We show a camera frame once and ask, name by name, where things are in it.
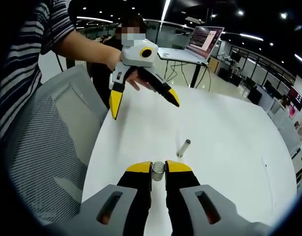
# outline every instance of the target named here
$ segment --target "person's arm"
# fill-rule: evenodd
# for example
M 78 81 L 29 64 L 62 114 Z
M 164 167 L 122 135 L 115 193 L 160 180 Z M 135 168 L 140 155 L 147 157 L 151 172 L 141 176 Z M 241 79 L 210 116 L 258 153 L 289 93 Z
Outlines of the person's arm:
M 66 58 L 106 64 L 114 70 L 120 61 L 120 50 L 92 41 L 83 35 L 72 31 L 58 42 L 53 51 Z
M 116 63 L 120 61 L 121 52 L 118 49 L 94 42 L 74 31 L 65 0 L 56 1 L 51 9 L 49 21 L 49 26 L 43 36 L 41 54 L 53 50 L 71 59 L 106 64 L 111 70 L 114 70 Z M 134 71 L 126 81 L 137 90 L 139 87 L 136 82 L 151 88 L 148 83 L 138 77 L 137 71 Z

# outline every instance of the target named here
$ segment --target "metal cylinder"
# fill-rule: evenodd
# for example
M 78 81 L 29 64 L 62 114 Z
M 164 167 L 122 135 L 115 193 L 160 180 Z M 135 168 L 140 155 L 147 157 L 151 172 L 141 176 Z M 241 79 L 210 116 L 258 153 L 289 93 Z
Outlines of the metal cylinder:
M 185 143 L 182 145 L 180 150 L 176 153 L 177 157 L 181 158 L 184 155 L 184 153 L 189 145 L 190 145 L 190 140 L 186 139 Z
M 165 164 L 161 161 L 156 161 L 152 165 L 152 178 L 155 181 L 160 181 L 165 172 Z

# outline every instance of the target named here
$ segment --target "face mask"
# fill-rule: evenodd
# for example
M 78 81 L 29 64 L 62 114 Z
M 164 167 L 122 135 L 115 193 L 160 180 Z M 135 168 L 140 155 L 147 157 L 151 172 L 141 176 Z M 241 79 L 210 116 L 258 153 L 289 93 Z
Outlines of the face mask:
M 132 47 L 135 45 L 135 40 L 144 40 L 146 38 L 145 33 L 122 33 L 121 44 L 123 46 Z

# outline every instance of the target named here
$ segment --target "striped shirt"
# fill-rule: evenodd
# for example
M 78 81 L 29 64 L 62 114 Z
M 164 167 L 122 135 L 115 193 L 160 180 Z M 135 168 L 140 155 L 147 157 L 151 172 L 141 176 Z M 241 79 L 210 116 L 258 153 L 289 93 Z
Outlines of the striped shirt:
M 10 124 L 36 91 L 42 74 L 39 54 L 74 30 L 65 0 L 41 0 L 22 26 L 3 67 L 0 83 L 0 139 L 3 141 Z

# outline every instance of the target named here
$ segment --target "gray gripper housing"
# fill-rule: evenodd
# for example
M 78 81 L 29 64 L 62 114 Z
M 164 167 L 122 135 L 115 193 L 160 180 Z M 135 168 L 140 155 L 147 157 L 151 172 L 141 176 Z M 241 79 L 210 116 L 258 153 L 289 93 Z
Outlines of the gray gripper housing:
M 236 206 L 209 185 L 180 189 L 190 214 L 194 236 L 264 236 L 270 227 L 259 222 L 251 223 L 238 215 Z M 217 222 L 211 224 L 203 207 L 212 205 Z
M 79 214 L 69 220 L 49 224 L 46 228 L 56 235 L 121 236 L 136 193 L 137 189 L 134 188 L 107 185 L 81 204 Z M 98 216 L 114 196 L 119 197 L 118 202 L 108 224 L 102 224 L 99 222 Z

